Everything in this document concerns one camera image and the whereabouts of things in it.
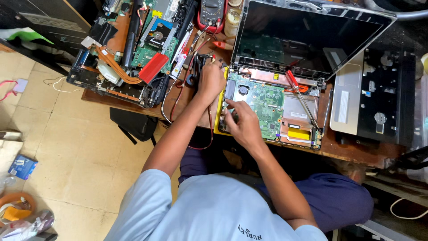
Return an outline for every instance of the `light blue t-shirt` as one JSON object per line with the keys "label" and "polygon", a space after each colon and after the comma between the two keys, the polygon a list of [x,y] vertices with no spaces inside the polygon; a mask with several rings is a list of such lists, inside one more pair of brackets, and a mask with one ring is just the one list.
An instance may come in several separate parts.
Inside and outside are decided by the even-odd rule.
{"label": "light blue t-shirt", "polygon": [[250,186],[223,175],[193,176],[180,184],[171,207],[171,180],[143,172],[126,192],[106,241],[326,241],[318,228],[293,230]]}

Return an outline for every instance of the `laptop screen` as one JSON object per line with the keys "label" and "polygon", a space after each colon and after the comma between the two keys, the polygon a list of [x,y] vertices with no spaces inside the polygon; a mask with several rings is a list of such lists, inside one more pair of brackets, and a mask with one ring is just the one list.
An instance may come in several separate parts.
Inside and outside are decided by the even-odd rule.
{"label": "laptop screen", "polygon": [[251,1],[238,55],[329,73],[381,27]]}

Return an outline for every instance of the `navy blue pants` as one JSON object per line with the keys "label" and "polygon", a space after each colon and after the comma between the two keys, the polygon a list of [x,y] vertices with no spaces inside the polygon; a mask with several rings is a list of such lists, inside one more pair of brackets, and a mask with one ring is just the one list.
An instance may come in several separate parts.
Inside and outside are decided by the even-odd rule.
{"label": "navy blue pants", "polygon": [[[232,171],[222,150],[187,148],[181,160],[178,181],[181,183],[196,175]],[[336,173],[315,173],[295,184],[309,203],[322,232],[365,223],[372,215],[374,204],[370,193],[348,177]],[[269,196],[265,185],[257,187]]]}

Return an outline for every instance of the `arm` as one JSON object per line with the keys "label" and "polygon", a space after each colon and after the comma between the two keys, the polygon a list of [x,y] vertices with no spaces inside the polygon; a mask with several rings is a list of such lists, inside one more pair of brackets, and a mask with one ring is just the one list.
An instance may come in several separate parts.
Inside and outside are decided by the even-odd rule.
{"label": "arm", "polygon": [[226,124],[236,141],[256,160],[278,215],[293,229],[306,224],[317,227],[305,197],[263,141],[257,115],[244,101],[226,100],[226,102],[229,104],[228,108],[234,108],[234,113],[239,116],[236,124],[232,114],[227,112]]}
{"label": "arm", "polygon": [[220,66],[221,62],[215,61],[203,67],[198,92],[153,148],[142,172],[158,169],[172,176],[202,114],[226,85]]}

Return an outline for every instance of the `blue box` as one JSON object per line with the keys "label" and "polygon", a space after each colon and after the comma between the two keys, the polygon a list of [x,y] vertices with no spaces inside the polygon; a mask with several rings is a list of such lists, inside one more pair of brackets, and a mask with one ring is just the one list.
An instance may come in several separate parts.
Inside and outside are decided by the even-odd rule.
{"label": "blue box", "polygon": [[10,166],[8,173],[27,180],[34,168],[36,168],[37,163],[38,161],[31,160],[30,158],[19,154]]}

